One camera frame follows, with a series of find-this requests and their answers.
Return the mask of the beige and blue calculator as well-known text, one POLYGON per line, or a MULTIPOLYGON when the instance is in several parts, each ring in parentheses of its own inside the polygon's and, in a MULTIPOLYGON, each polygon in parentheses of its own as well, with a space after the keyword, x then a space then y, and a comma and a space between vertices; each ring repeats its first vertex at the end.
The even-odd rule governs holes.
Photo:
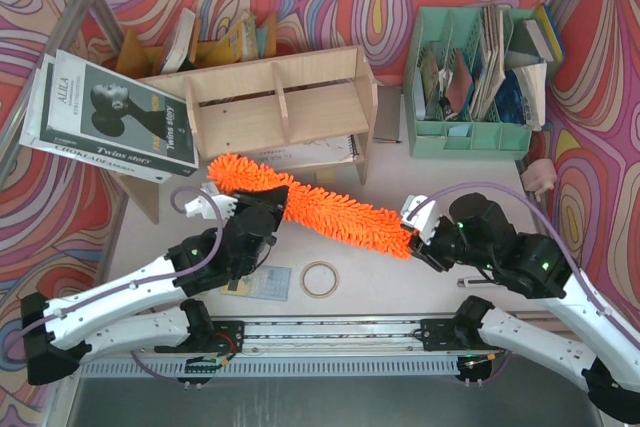
POLYGON ((261 266, 254 273, 231 281, 221 290, 222 295, 259 300, 286 302, 288 300, 292 269, 279 266, 261 266))

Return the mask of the orange microfiber duster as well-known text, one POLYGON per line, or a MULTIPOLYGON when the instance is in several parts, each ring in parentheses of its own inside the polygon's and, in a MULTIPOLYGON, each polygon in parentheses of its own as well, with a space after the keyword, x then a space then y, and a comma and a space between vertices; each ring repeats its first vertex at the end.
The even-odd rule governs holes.
POLYGON ((237 154, 224 154, 208 166, 208 178, 223 193, 266 192, 286 187, 284 219, 324 237, 407 260, 413 230, 402 227, 398 213, 361 203, 343 194, 313 187, 285 172, 237 154))

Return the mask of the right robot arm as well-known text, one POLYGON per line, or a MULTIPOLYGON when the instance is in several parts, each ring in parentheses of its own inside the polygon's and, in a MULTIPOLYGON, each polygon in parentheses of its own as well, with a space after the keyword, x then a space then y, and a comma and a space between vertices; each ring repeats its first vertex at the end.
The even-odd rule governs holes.
POLYGON ((486 281, 537 303, 576 335, 569 340, 470 295, 443 321, 423 319, 426 351, 501 349, 571 381, 609 417, 639 421, 639 332, 598 292, 552 237, 517 232, 502 208, 480 193, 456 199, 448 215, 426 196, 401 210, 409 250, 437 272, 475 268, 486 281))

